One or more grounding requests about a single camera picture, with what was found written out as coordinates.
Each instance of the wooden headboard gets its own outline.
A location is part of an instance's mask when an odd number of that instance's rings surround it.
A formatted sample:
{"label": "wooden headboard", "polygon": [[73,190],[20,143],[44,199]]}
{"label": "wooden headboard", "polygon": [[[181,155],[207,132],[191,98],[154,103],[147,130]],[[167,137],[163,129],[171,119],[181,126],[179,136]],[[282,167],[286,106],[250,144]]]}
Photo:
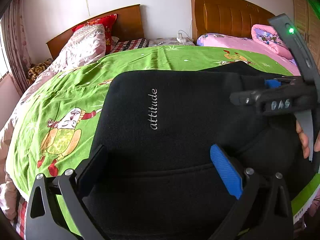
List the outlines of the wooden headboard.
{"label": "wooden headboard", "polygon": [[192,38],[205,33],[251,36],[254,24],[269,25],[274,14],[246,0],[191,0]]}
{"label": "wooden headboard", "polygon": [[[112,26],[112,36],[118,37],[120,41],[130,41],[144,38],[139,4],[106,12],[85,20],[81,23],[99,19],[114,13],[118,14],[118,17],[117,21]],[[53,59],[57,58],[64,45],[67,44],[68,40],[73,35],[73,32],[71,30],[73,27],[74,26],[47,42],[47,46]]]}

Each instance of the curtain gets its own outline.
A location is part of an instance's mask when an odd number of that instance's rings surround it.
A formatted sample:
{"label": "curtain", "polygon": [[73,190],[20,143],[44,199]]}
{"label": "curtain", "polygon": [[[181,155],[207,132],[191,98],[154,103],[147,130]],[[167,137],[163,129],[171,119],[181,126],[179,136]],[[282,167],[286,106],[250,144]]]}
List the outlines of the curtain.
{"label": "curtain", "polygon": [[22,20],[22,0],[12,0],[1,19],[5,52],[10,75],[20,96],[29,87],[26,73],[31,65]]}

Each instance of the black garment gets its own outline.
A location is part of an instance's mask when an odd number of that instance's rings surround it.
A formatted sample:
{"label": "black garment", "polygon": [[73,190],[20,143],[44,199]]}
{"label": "black garment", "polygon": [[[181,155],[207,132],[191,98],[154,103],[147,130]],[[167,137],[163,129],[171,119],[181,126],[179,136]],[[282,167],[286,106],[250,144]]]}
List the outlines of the black garment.
{"label": "black garment", "polygon": [[293,115],[229,101],[274,75],[243,62],[209,71],[131,71],[111,83],[91,149],[105,145],[109,161],[84,199],[111,239],[207,239],[236,201],[210,160],[214,143],[244,167],[284,174],[292,199],[314,176]]}

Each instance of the green bed sheet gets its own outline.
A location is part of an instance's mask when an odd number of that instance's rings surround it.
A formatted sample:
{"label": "green bed sheet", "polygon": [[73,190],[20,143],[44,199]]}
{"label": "green bed sheet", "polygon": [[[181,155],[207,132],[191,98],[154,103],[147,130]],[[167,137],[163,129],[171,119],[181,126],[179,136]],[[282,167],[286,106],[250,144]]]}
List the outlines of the green bed sheet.
{"label": "green bed sheet", "polygon": [[[258,70],[292,75],[271,58],[244,50],[160,46],[107,55],[98,62],[58,73],[25,103],[15,126],[6,162],[13,182],[28,200],[37,174],[47,177],[76,168],[87,158],[100,110],[112,79],[131,70],[201,70],[242,60]],[[315,176],[292,201],[298,219],[320,184]],[[70,229],[79,234],[63,199],[58,198]]]}

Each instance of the wooden wardrobe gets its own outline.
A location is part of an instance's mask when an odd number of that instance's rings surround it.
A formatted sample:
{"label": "wooden wardrobe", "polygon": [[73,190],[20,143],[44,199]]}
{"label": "wooden wardrobe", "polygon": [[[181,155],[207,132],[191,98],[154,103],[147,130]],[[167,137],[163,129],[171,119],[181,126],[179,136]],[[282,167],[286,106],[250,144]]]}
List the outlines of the wooden wardrobe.
{"label": "wooden wardrobe", "polygon": [[294,25],[304,38],[320,72],[320,20],[307,0],[294,1]]}

